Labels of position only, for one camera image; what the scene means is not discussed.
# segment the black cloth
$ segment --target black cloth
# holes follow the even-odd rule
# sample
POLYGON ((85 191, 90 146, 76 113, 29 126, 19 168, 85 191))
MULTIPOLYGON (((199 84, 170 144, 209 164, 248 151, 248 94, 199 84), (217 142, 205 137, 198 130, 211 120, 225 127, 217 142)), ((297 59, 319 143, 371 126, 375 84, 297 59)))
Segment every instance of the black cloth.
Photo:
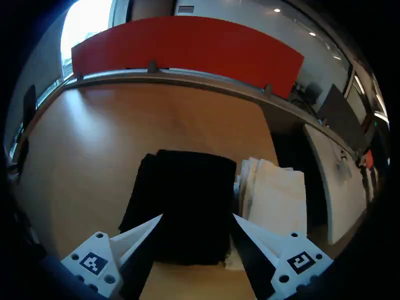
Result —
POLYGON ((229 248, 236 163, 206 153, 159 150, 142 160, 119 226, 128 231, 163 214, 155 259, 216 265, 229 248))

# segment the red partition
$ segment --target red partition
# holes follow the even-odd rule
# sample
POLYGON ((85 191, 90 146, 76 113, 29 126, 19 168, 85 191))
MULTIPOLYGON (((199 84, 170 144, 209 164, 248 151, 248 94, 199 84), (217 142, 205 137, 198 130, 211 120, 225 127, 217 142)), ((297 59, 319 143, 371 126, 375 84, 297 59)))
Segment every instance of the red partition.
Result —
POLYGON ((110 28, 72 48, 74 74, 180 68, 226 76, 287 98, 304 57, 257 30, 197 16, 166 16, 110 28))

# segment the white cloth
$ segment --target white cloth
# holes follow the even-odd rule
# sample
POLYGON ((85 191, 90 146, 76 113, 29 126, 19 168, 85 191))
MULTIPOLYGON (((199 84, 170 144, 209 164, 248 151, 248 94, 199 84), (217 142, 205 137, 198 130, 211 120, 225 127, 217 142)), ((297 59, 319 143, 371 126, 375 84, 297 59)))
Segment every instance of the white cloth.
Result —
MULTIPOLYGON (((306 187, 302 172, 251 157, 243 160, 235 189, 242 218, 281 236, 292 232, 307 234, 306 187)), ((225 268, 244 269, 232 241, 225 268)))
POLYGON ((304 174, 286 170, 262 159, 255 175, 247 220, 275 234, 307 234, 304 174))

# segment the wooden table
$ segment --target wooden table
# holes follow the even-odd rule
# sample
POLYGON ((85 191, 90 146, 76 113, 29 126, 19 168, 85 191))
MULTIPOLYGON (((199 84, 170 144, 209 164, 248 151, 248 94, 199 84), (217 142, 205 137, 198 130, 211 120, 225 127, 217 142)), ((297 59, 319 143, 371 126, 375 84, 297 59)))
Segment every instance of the wooden table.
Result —
MULTIPOLYGON (((17 199, 60 259, 96 231, 117 235, 146 153, 199 151, 278 165, 261 109, 182 86, 124 83, 63 92, 29 137, 17 199)), ((246 274, 155 263, 142 299, 254 299, 246 274)))
POLYGON ((348 153, 346 157, 351 177, 343 176, 338 169, 341 148, 309 125, 304 126, 304 132, 321 173, 328 214, 328 241, 334 244, 350 230, 367 208, 363 177, 348 153))

